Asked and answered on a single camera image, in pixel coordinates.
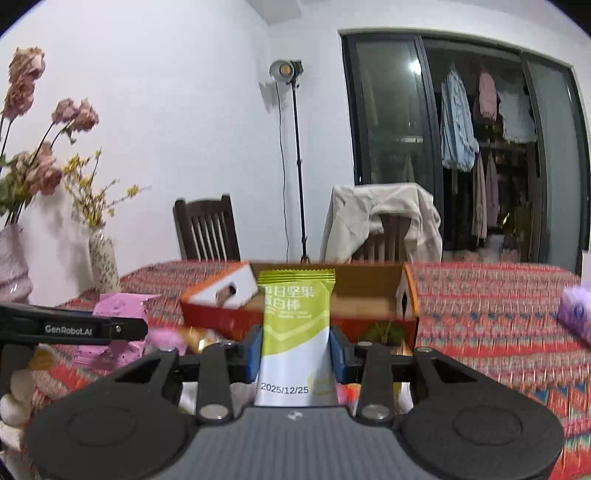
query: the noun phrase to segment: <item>table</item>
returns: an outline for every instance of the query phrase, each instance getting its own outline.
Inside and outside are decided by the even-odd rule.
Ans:
[[[174,326],[183,321],[181,293],[225,268],[216,262],[151,265],[124,277],[122,286],[161,294],[148,303],[148,323]],[[552,480],[591,474],[591,351],[554,313],[565,286],[579,279],[546,265],[413,264],[411,271],[421,309],[417,345],[430,345],[546,405],[567,436]],[[92,310],[97,300],[91,290],[63,307]],[[37,409],[101,374],[72,367],[74,347],[56,349],[58,364],[36,373]]]

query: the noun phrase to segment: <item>sliding glass door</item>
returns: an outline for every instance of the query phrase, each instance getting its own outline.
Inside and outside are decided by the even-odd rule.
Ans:
[[[531,55],[523,55],[523,62],[545,173],[539,258],[576,271],[580,251],[589,247],[589,163],[580,103],[566,68]]]
[[[347,35],[357,184],[413,181],[442,204],[439,129],[421,40]]]

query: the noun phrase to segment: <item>wooden chair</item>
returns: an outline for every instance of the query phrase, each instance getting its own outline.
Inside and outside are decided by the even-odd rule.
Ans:
[[[380,219],[384,227],[384,233],[370,234],[351,259],[382,263],[406,262],[404,237],[410,227],[410,219],[395,215],[380,215]]]
[[[174,202],[174,216],[180,239],[189,260],[240,260],[232,202],[228,194],[221,200],[185,199]]]

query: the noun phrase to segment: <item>white diamond logo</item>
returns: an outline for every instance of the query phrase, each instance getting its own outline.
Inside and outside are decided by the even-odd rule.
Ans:
[[[293,412],[291,412],[287,418],[293,421],[299,420],[300,418],[302,418],[304,416],[304,414],[300,411],[294,410]]]

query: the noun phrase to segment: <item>tablecloth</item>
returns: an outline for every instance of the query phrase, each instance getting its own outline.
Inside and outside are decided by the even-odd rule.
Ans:
[[[168,262],[122,279],[130,293],[158,293],[150,326],[183,321],[180,295],[227,268],[216,262]],[[413,264],[421,310],[417,345],[430,345],[547,406],[567,437],[553,480],[591,474],[591,351],[556,321],[558,300],[579,279],[547,265]],[[90,290],[65,305],[92,310]],[[72,366],[74,347],[56,346],[58,364],[38,372],[35,408],[92,382],[102,372]]]

